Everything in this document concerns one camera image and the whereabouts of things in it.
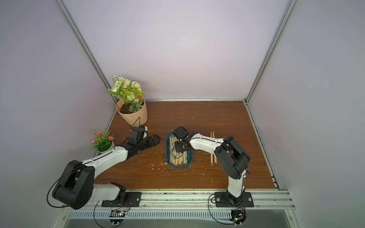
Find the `chopstick pair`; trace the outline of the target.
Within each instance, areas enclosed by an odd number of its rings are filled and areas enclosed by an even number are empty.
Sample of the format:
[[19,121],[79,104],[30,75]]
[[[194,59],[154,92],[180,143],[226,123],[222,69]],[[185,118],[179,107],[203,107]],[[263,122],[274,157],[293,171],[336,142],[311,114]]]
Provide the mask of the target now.
[[[211,138],[214,137],[214,134],[212,131],[210,132],[210,137]],[[211,160],[211,166],[213,166],[214,165],[214,155],[213,154],[210,154],[210,160]]]
[[[212,138],[216,138],[215,137],[215,131],[212,131]],[[217,164],[217,157],[215,154],[213,154],[213,159],[214,159],[214,164]]]

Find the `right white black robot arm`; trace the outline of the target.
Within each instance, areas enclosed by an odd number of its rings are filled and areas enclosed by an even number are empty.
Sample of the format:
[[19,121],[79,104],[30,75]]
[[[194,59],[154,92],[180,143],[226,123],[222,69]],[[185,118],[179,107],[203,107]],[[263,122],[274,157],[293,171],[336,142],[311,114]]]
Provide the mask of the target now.
[[217,157],[223,171],[229,176],[227,192],[229,196],[239,198],[244,192],[244,179],[251,160],[248,153],[232,137],[211,138],[199,133],[189,133],[180,126],[173,131],[177,138],[177,152],[200,150]]

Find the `wrapped chopsticks pile in box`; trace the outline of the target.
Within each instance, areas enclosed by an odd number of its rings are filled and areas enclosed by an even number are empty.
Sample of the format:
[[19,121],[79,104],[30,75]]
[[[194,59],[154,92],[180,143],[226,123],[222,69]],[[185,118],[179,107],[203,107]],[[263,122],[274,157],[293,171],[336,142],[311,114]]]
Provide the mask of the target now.
[[175,147],[175,142],[178,141],[178,139],[175,136],[169,137],[169,143],[170,143],[170,155],[169,155],[169,164],[172,166],[182,166],[188,164],[188,156],[187,152],[178,153]]

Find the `teal plastic storage box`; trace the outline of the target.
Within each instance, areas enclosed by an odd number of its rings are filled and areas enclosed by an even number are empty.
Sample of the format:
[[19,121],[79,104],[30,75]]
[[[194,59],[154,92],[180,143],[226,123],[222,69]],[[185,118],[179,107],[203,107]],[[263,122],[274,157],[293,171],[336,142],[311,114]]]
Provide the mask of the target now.
[[188,164],[187,165],[182,165],[182,166],[172,166],[169,164],[169,155],[170,155],[170,143],[169,143],[169,137],[173,135],[173,132],[169,132],[166,137],[165,137],[165,149],[166,149],[166,154],[165,154],[165,158],[166,158],[166,163],[171,167],[171,168],[184,168],[184,167],[188,167],[192,161],[193,161],[193,158],[194,158],[194,155],[193,155],[193,151],[192,150],[189,150],[187,151],[187,156],[188,156]]

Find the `large beige ribbed flower pot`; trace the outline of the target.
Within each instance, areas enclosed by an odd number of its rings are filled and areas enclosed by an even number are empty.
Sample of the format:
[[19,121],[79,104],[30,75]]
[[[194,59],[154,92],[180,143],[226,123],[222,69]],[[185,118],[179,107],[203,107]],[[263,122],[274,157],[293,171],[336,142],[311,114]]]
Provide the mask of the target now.
[[122,99],[120,99],[116,105],[116,109],[117,109],[117,112],[119,113],[119,115],[129,125],[131,125],[133,127],[143,125],[148,120],[148,112],[147,112],[147,106],[146,106],[145,99],[143,97],[140,97],[140,98],[143,102],[143,106],[139,111],[134,112],[134,113],[130,113],[130,114],[126,113],[125,103]]

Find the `small white pot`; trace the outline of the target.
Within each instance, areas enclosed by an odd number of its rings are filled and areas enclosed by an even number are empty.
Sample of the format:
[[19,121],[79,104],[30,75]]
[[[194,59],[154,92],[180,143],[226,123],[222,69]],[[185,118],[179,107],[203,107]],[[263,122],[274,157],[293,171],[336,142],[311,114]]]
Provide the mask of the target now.
[[111,152],[111,151],[113,151],[114,150],[114,148],[115,148],[115,143],[114,143],[114,141],[111,141],[111,143],[110,143],[110,146],[109,147],[103,147],[103,148],[101,148],[101,150],[98,150],[98,153],[99,154],[105,154],[105,153],[109,153],[109,152]]

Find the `white green artificial flowers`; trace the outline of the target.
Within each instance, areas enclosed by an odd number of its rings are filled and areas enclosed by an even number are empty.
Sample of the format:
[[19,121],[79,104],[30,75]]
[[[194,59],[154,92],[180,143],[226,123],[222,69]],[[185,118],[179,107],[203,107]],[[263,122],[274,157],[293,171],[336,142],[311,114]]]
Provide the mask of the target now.
[[141,85],[137,81],[131,81],[117,74],[112,77],[113,87],[108,89],[108,92],[119,97],[124,101],[126,109],[130,113],[135,113],[143,107],[142,100],[145,92],[141,89]]

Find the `left small circuit board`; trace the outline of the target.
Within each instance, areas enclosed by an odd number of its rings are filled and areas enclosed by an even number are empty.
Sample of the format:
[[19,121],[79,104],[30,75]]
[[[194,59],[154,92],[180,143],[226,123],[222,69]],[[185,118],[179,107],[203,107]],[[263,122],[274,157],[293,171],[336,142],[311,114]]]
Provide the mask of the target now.
[[109,214],[109,221],[112,227],[118,227],[125,220],[126,213],[120,210],[112,210]]

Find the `small circuit board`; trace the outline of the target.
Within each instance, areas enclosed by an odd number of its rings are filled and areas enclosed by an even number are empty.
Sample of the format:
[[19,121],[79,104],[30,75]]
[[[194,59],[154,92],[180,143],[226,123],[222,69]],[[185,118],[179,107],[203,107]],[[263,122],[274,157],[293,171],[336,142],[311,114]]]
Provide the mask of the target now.
[[112,227],[118,227],[125,220],[126,213],[120,210],[112,210],[109,214],[109,221]]
[[242,225],[247,219],[247,213],[244,208],[238,208],[231,211],[232,221],[235,226]]

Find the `right small circuit board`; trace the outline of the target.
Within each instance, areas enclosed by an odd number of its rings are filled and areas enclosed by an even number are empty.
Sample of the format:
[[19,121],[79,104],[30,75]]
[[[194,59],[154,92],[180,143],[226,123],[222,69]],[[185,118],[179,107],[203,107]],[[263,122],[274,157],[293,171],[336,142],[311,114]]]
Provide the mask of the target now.
[[232,221],[235,226],[242,225],[247,219],[247,213],[244,208],[238,208],[231,211]]

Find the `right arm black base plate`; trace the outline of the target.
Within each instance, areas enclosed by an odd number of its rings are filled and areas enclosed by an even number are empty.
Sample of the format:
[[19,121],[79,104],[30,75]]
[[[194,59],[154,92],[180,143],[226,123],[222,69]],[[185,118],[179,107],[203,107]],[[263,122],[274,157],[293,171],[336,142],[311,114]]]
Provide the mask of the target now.
[[218,208],[235,207],[235,208],[252,208],[254,202],[250,192],[243,192],[239,197],[235,197],[229,192],[215,192],[214,201]]

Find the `aluminium corner frame post left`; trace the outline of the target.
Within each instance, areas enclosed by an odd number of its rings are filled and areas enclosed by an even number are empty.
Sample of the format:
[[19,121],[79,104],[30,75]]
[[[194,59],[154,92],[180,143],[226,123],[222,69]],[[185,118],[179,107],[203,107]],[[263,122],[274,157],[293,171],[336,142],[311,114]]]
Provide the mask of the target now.
[[74,20],[71,12],[67,8],[66,4],[62,0],[55,0],[55,4],[60,11],[61,15],[65,19],[66,23],[68,24],[71,32],[73,33],[74,37],[76,38],[78,44],[81,46],[83,52],[85,53],[86,57],[90,61],[92,67],[96,71],[99,79],[101,80],[103,86],[106,90],[111,88],[109,81],[107,80],[102,68],[100,67],[97,59],[95,58],[94,54],[92,53],[87,41],[85,40],[84,36],[81,33],[76,21]]

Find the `aluminium corner frame post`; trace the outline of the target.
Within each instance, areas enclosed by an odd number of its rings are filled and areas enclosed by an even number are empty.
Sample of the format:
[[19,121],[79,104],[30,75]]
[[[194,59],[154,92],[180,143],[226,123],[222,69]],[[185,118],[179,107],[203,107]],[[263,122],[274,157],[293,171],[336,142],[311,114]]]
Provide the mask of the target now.
[[284,11],[284,14],[279,22],[279,25],[274,33],[274,36],[271,40],[271,43],[269,45],[269,48],[264,56],[264,59],[263,59],[263,62],[259,68],[259,71],[256,75],[256,78],[254,80],[254,83],[247,95],[247,97],[245,98],[244,102],[246,105],[248,105],[250,103],[250,100],[252,99],[253,95],[254,95],[254,92],[256,90],[256,88],[258,87],[259,85],[259,82],[261,80],[261,78],[263,77],[264,75],[264,72],[272,58],[272,55],[274,54],[275,52],[275,49],[279,43],[279,40],[280,38],[282,37],[282,34],[284,32],[284,29],[286,28],[286,25],[291,17],[291,14],[297,4],[297,0],[290,0],[285,8],[285,11]]
[[73,33],[74,37],[76,38],[78,44],[81,46],[83,52],[85,53],[86,57],[90,61],[92,67],[96,71],[99,79],[101,80],[103,86],[106,90],[111,88],[109,81],[107,80],[102,68],[100,67],[97,59],[95,58],[94,54],[92,53],[87,41],[85,40],[84,36],[81,33],[76,21],[74,20],[71,12],[67,8],[66,4],[62,0],[55,0],[55,4],[60,11],[61,15],[65,19],[66,23],[68,24],[71,32]]

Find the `aluminium front rail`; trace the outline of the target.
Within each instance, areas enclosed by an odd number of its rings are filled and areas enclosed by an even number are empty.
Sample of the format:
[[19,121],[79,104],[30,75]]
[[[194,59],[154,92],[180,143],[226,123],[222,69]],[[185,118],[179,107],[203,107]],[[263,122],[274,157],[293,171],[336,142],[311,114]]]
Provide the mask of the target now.
[[[214,193],[225,192],[215,189],[196,190],[127,190],[126,192],[141,192],[139,207],[145,210],[187,210],[207,209],[215,206]],[[288,191],[278,190],[248,190],[252,194],[254,207],[247,209],[294,210],[295,206]]]

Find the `aluminium corner frame post right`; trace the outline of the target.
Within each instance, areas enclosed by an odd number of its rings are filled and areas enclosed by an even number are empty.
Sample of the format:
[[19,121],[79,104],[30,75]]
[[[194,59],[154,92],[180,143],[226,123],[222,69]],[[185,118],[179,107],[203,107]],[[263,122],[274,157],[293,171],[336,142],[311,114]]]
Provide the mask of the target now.
[[256,90],[256,88],[258,87],[259,85],[259,82],[261,80],[261,78],[263,77],[264,75],[264,72],[272,58],[272,55],[274,54],[275,52],[275,49],[279,43],[279,40],[280,38],[282,37],[282,34],[284,32],[284,29],[286,28],[286,25],[291,17],[291,14],[297,4],[297,0],[290,0],[285,8],[285,11],[284,11],[284,14],[279,22],[279,25],[274,33],[274,36],[271,40],[271,43],[269,45],[269,48],[264,56],[264,59],[263,59],[263,62],[259,68],[259,71],[256,75],[256,78],[254,80],[254,83],[247,95],[247,97],[245,98],[244,102],[246,105],[248,105],[250,103],[250,100],[252,99],[253,95],[254,95],[254,92]]

